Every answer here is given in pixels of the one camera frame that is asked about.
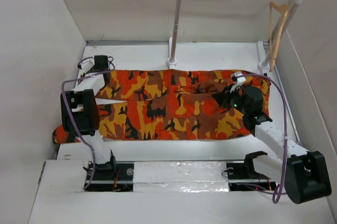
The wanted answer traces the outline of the orange camouflage trousers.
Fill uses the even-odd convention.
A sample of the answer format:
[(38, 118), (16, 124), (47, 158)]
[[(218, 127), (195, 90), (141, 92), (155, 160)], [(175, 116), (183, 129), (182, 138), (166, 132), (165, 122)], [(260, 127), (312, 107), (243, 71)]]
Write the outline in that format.
[(249, 135), (243, 115), (222, 108), (214, 93), (233, 70), (113, 71), (96, 94), (100, 134), (111, 140), (228, 140)]

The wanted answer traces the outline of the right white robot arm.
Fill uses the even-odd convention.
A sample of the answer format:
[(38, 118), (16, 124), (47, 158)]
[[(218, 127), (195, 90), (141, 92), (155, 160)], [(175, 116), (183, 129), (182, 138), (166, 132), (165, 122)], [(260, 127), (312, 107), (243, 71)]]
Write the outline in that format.
[(243, 166), (248, 178), (262, 174), (278, 183), (272, 193), (274, 204), (279, 202), (282, 194), (296, 204), (331, 195), (324, 155), (288, 140), (287, 134), (281, 132), (263, 111), (263, 94), (259, 88), (248, 86), (240, 90), (238, 85), (232, 84), (212, 97), (220, 107), (240, 111), (244, 127), (276, 154), (275, 159), (265, 152), (247, 154)]

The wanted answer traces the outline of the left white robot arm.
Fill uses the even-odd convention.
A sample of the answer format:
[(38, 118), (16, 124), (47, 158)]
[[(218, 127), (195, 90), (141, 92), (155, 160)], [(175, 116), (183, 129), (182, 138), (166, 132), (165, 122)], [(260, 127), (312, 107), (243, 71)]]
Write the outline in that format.
[(77, 67), (83, 75), (61, 84), (61, 116), (63, 129), (87, 146), (92, 163), (85, 170), (89, 175), (100, 174), (106, 180), (117, 175), (115, 156), (99, 133), (100, 116), (96, 94), (107, 86), (115, 70), (113, 57), (96, 55), (80, 61)]

